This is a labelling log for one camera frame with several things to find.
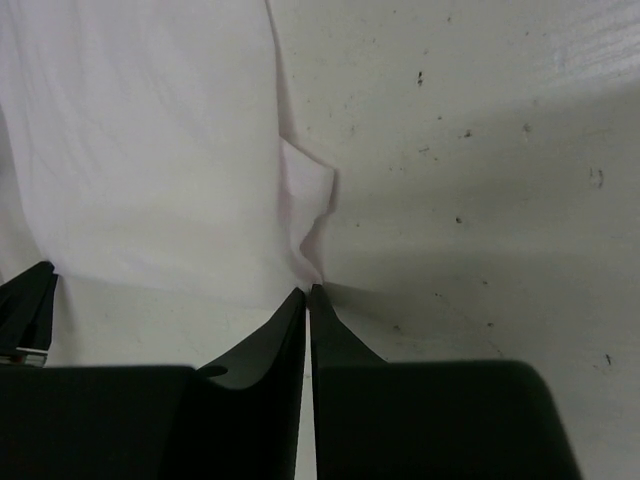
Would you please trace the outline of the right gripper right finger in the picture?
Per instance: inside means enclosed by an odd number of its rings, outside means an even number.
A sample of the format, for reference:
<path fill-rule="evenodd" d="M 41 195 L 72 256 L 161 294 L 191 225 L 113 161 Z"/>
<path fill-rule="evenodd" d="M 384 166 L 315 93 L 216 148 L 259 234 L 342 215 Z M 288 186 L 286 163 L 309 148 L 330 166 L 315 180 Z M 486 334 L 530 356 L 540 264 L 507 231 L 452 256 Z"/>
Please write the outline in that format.
<path fill-rule="evenodd" d="M 321 479 L 577 479 L 550 391 L 510 360 L 390 363 L 309 294 Z"/>

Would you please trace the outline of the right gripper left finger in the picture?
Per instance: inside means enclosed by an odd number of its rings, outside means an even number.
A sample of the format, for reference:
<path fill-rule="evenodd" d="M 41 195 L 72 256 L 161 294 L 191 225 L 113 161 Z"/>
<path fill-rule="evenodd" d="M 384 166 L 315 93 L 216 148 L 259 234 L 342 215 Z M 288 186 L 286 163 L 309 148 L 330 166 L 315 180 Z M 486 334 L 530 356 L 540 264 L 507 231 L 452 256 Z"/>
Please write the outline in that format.
<path fill-rule="evenodd" d="M 3 369 L 5 479 L 290 479 L 305 296 L 201 368 Z"/>

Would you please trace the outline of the white tank top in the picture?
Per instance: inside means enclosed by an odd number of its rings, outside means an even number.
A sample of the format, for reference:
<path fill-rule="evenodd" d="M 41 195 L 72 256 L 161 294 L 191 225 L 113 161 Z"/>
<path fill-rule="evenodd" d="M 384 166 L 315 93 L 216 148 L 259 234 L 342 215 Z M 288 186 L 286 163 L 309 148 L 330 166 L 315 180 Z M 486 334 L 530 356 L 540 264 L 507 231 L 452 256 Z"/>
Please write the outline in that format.
<path fill-rule="evenodd" d="M 5 1 L 1 107 L 58 273 L 279 302 L 333 172 L 279 132 L 262 1 Z"/>

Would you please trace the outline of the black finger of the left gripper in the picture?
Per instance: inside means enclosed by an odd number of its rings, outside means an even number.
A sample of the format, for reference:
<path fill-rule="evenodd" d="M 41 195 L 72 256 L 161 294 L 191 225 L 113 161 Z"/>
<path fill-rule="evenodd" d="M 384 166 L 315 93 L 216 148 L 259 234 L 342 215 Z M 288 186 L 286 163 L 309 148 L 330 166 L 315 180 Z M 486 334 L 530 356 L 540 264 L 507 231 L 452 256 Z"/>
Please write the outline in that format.
<path fill-rule="evenodd" d="M 1 286 L 1 366 L 42 368 L 53 333 L 58 275 L 41 261 Z"/>

